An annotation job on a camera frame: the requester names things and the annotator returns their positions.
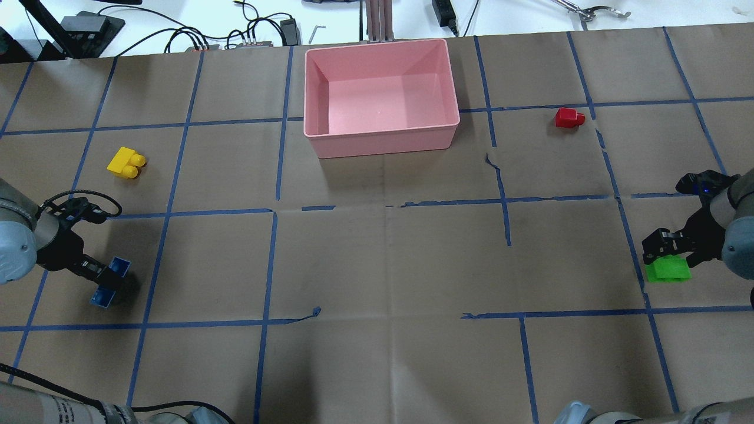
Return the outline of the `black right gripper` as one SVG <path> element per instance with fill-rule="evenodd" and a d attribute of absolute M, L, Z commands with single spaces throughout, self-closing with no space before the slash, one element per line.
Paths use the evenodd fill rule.
<path fill-rule="evenodd" d="M 728 176 L 718 171 L 687 173 L 676 183 L 676 191 L 699 197 L 701 207 L 690 215 L 679 231 L 657 228 L 641 241 L 643 263 L 652 264 L 657 259 L 689 253 L 686 263 L 695 268 L 701 263 L 721 260 L 725 228 L 713 216 L 713 200 L 719 195 L 724 205 L 732 206 L 724 192 L 740 179 L 740 174 Z"/>

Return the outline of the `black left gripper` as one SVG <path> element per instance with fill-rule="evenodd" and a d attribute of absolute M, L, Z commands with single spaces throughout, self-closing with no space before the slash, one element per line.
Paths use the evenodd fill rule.
<path fill-rule="evenodd" d="M 87 196 L 104 198 L 116 211 L 111 213 L 90 201 Z M 43 222 L 51 223 L 52 233 L 48 241 L 41 242 L 36 263 L 46 271 L 67 269 L 99 288 L 120 292 L 125 287 L 125 277 L 84 253 L 84 240 L 73 231 L 81 221 L 103 224 L 108 219 L 119 217 L 123 207 L 113 197 L 99 191 L 62 191 L 46 199 L 36 210 L 36 228 Z"/>

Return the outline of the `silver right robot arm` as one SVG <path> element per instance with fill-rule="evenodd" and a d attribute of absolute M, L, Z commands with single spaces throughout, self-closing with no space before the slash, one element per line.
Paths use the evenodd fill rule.
<path fill-rule="evenodd" d="M 675 187 L 701 206 L 677 231 L 657 228 L 642 242 L 648 281 L 681 282 L 690 269 L 718 260 L 736 276 L 753 279 L 753 176 L 707 170 L 688 173 Z"/>

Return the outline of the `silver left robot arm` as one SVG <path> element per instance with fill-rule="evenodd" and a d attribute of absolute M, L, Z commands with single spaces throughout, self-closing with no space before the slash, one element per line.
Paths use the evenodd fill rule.
<path fill-rule="evenodd" d="M 118 292 L 124 287 L 124 272 L 89 257 L 73 227 L 81 221 L 103 224 L 122 212 L 115 199 L 91 190 L 63 191 L 35 204 L 1 180 L 2 283 L 17 281 L 41 266 L 46 271 L 67 269 L 104 290 Z"/>

